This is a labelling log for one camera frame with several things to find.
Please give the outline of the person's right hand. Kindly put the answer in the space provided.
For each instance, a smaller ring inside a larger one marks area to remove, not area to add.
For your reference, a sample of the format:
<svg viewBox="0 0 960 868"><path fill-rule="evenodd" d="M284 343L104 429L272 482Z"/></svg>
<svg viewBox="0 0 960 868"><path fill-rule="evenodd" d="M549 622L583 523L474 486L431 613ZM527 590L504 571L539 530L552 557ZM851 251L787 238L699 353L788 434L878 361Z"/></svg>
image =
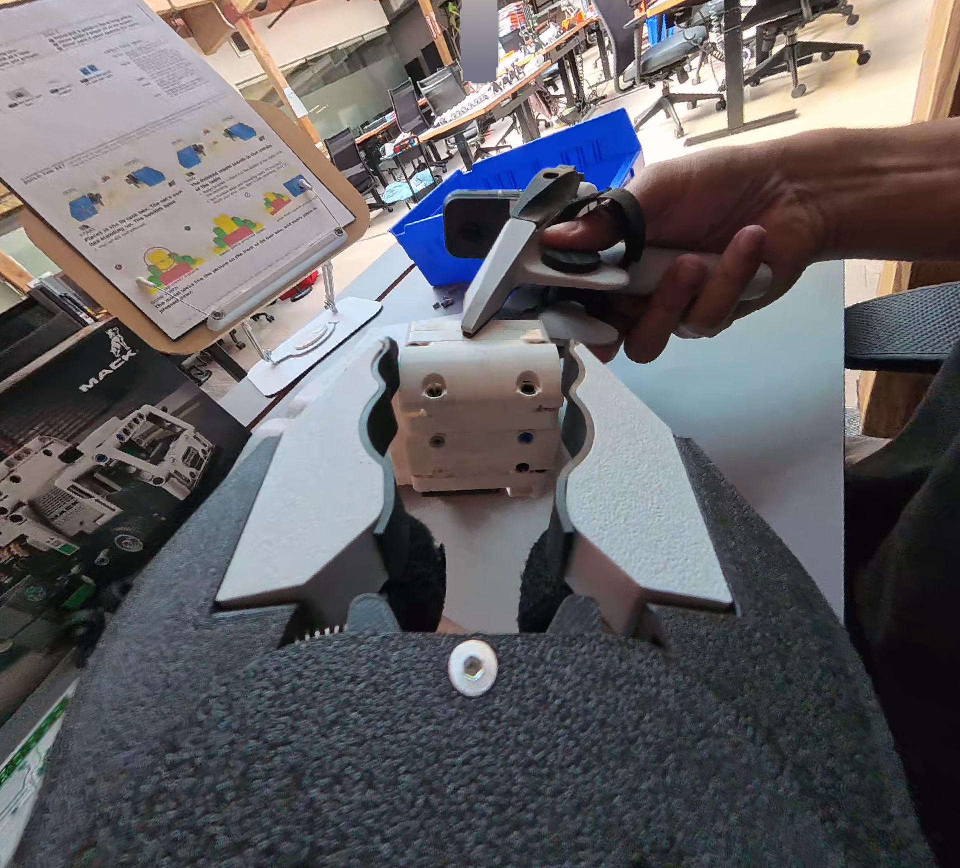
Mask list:
<svg viewBox="0 0 960 868"><path fill-rule="evenodd" d="M603 362L623 349L651 362L672 336L713 337L782 297L817 262L836 261L837 209L828 177L849 159L852 129L705 150L646 166L628 190L646 241L681 255L648 296L595 293L613 326Z"/></svg>

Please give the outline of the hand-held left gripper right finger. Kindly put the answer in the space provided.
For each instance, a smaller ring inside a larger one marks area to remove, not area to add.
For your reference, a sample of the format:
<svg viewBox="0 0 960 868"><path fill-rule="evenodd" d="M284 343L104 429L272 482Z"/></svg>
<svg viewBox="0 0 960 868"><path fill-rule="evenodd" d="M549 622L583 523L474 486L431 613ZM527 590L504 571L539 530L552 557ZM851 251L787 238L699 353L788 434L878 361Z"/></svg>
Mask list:
<svg viewBox="0 0 960 868"><path fill-rule="evenodd" d="M563 363L555 532L564 581L601 610L734 606L677 439L582 344Z"/></svg>

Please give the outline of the white lego truck model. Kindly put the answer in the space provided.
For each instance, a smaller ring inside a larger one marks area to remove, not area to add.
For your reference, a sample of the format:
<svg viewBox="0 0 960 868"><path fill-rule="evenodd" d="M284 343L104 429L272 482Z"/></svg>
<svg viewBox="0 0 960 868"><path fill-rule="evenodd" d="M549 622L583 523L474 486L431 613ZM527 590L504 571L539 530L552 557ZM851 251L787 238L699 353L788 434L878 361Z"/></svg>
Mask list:
<svg viewBox="0 0 960 868"><path fill-rule="evenodd" d="M397 483L425 495L504 491L536 498L561 461L562 362L540 321L412 322L400 343Z"/></svg>

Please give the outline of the person's right forearm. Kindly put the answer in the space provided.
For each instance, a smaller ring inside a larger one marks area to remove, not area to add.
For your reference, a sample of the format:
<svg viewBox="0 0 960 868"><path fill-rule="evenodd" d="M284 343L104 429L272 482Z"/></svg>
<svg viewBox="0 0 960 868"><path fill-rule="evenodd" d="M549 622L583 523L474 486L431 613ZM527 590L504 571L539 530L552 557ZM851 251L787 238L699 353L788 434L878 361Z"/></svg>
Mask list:
<svg viewBox="0 0 960 868"><path fill-rule="evenodd" d="M841 176L836 251L907 262L959 259L959 119L866 131Z"/></svg>

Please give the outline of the black lego set box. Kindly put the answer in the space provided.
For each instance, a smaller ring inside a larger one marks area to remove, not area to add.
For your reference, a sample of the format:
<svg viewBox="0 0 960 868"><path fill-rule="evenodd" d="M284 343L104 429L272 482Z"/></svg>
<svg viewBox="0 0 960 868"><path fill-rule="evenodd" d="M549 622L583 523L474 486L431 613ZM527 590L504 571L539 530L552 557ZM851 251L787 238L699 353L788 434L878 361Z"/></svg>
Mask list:
<svg viewBox="0 0 960 868"><path fill-rule="evenodd" d="M2 371L2 866L82 664L249 431L117 321Z"/></svg>

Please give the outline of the blue plastic bin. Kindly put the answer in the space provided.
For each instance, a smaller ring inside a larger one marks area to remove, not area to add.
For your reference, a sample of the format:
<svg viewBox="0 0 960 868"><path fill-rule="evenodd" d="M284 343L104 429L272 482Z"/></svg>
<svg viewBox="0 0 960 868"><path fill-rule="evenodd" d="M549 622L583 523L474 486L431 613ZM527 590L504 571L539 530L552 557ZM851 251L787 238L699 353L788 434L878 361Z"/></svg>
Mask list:
<svg viewBox="0 0 960 868"><path fill-rule="evenodd" d="M546 167L574 166L599 189L623 187L642 163L642 147L624 108L545 135L457 170L390 228L431 286L469 283L481 260L446 248L443 206L455 190L524 190Z"/></svg>

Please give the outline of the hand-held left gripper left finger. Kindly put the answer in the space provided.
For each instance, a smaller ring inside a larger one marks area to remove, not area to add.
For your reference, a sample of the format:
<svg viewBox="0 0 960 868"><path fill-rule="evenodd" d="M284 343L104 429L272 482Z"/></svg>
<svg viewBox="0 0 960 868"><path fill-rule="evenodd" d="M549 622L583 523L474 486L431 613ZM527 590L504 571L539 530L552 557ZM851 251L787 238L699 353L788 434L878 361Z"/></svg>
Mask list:
<svg viewBox="0 0 960 868"><path fill-rule="evenodd" d="M400 575L399 346L368 337L290 401L217 594L222 608L347 608Z"/></svg>

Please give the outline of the person's dark clothing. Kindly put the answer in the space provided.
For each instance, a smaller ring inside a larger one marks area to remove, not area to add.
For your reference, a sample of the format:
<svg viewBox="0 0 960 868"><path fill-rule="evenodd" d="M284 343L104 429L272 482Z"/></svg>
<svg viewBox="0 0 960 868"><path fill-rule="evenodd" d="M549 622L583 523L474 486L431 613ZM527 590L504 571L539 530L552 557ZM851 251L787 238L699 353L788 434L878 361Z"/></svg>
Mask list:
<svg viewBox="0 0 960 868"><path fill-rule="evenodd" d="M959 861L959 348L845 469L846 627L937 862Z"/></svg>

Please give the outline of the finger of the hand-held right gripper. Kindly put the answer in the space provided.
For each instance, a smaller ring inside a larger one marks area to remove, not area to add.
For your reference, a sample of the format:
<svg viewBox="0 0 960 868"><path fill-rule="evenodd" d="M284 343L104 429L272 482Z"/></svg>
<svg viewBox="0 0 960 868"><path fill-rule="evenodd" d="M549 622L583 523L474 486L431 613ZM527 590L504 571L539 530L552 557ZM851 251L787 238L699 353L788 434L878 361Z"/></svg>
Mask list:
<svg viewBox="0 0 960 868"><path fill-rule="evenodd" d="M578 302L558 302L541 308L538 318L560 358L574 342L587 347L602 362L610 361L619 352L617 328L590 315Z"/></svg>
<svg viewBox="0 0 960 868"><path fill-rule="evenodd" d="M586 256L543 248L546 227L574 202L582 202L582 173L571 166L540 171L510 204L510 215L468 287L462 305L462 334L474 337L519 286L560 286L585 274Z"/></svg>

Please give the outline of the long cluttered desk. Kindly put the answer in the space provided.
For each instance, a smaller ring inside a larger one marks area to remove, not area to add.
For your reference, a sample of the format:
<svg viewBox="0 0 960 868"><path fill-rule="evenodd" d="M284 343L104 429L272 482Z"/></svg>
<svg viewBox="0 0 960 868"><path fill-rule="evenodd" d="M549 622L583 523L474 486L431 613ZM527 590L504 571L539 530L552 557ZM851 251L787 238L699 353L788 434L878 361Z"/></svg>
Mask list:
<svg viewBox="0 0 960 868"><path fill-rule="evenodd" d="M417 135L416 142L425 146L430 142L454 139L466 170L473 168L474 155L464 135L474 122L484 118L511 118L522 132L523 142L533 142L541 131L530 100L533 95L546 92L544 80L552 70L558 70L566 106L576 113L582 112L587 106L587 97L577 53L587 47L591 31L602 27L598 14L590 12L582 22L573 24L550 44L515 60L497 81L487 83L485 90L469 95L452 109L449 120Z"/></svg>

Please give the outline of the printed instruction sheet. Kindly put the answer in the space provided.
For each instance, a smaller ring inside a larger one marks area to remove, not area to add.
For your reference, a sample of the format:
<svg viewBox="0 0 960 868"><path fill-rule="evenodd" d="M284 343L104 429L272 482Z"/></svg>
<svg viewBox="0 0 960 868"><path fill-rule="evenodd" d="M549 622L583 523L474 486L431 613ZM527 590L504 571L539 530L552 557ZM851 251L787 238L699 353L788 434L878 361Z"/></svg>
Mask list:
<svg viewBox="0 0 960 868"><path fill-rule="evenodd" d="M218 331L362 233L317 173L144 0L2 5L1 172L163 335Z"/></svg>

